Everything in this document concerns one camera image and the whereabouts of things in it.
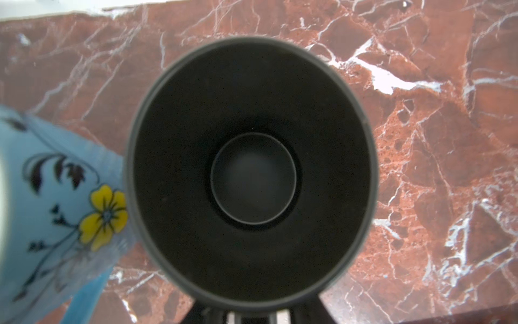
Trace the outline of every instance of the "black cup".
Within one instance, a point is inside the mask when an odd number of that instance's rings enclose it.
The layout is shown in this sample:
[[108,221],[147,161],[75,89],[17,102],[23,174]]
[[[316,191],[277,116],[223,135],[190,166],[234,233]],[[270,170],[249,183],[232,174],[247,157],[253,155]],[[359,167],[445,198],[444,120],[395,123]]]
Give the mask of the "black cup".
[[255,37],[194,50],[144,99],[124,174],[144,247],[197,300],[184,323],[283,308],[332,322],[318,293],[361,248],[378,165],[358,101],[320,60]]

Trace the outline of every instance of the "black stem design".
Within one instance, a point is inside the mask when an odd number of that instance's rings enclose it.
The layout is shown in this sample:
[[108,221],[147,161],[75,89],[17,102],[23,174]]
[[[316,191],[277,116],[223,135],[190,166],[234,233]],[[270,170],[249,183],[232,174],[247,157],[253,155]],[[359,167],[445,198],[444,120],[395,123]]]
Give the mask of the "black stem design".
[[31,284],[33,284],[35,281],[36,281],[36,278],[37,278],[37,275],[39,273],[39,270],[41,269],[41,267],[43,266],[43,264],[45,263],[45,261],[49,258],[49,256],[56,250],[56,248],[58,248],[61,244],[63,244],[67,239],[69,239],[72,234],[74,234],[77,230],[74,229],[73,231],[71,231],[70,233],[68,233],[64,238],[62,238],[60,241],[58,241],[57,243],[51,245],[51,248],[50,250],[47,252],[47,254],[45,254],[43,256],[43,258],[38,262],[38,265],[36,266],[36,268],[34,269],[34,271],[32,272],[32,274],[29,276],[29,278],[25,281],[25,283],[23,284],[22,286],[22,290],[21,292],[23,292],[28,286],[30,286]]

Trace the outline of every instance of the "floral pattern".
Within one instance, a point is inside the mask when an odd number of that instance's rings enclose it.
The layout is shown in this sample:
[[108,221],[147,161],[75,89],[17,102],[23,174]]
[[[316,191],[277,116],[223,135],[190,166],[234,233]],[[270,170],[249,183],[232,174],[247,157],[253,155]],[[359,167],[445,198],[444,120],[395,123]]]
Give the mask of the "floral pattern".
[[114,233],[120,233],[126,226],[128,213],[126,200],[121,191],[112,191],[102,185],[90,195],[95,212],[83,218],[79,224],[81,243],[90,244],[93,252],[110,242]]
[[35,195],[40,196],[41,191],[45,190],[42,184],[53,179],[58,186],[66,186],[73,191],[86,184],[87,180],[95,183],[96,187],[100,186],[89,195],[81,194],[79,199],[89,200],[92,209],[86,209],[79,222],[72,221],[77,217],[67,216],[59,201],[48,201],[49,209],[40,211],[47,214],[51,224],[65,231],[60,238],[48,238],[44,234],[28,242],[27,253],[39,258],[39,261],[16,295],[9,297],[12,303],[24,306],[7,321],[0,316],[2,324],[19,324],[26,322],[31,311],[40,306],[46,293],[53,290],[60,294],[78,279],[75,277],[77,269],[88,265],[92,253],[107,245],[114,234],[125,228],[128,214],[121,191],[107,184],[99,184],[100,175],[94,167],[55,143],[52,137],[38,132],[27,116],[14,113],[12,117],[0,117],[0,122],[9,125],[20,136],[35,136],[48,148],[48,151],[30,156],[21,165],[22,179]]

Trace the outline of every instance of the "marble countertop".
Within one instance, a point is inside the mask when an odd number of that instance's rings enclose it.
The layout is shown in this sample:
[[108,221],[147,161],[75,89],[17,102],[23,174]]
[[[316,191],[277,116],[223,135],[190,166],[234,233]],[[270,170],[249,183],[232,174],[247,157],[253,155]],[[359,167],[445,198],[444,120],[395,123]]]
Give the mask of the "marble countertop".
[[[516,0],[189,0],[114,19],[1,22],[0,103],[123,153],[162,71],[200,44],[238,35],[320,57],[373,128],[378,208],[362,253],[321,294],[334,318],[518,320]],[[178,323],[191,304],[137,245],[91,323]]]

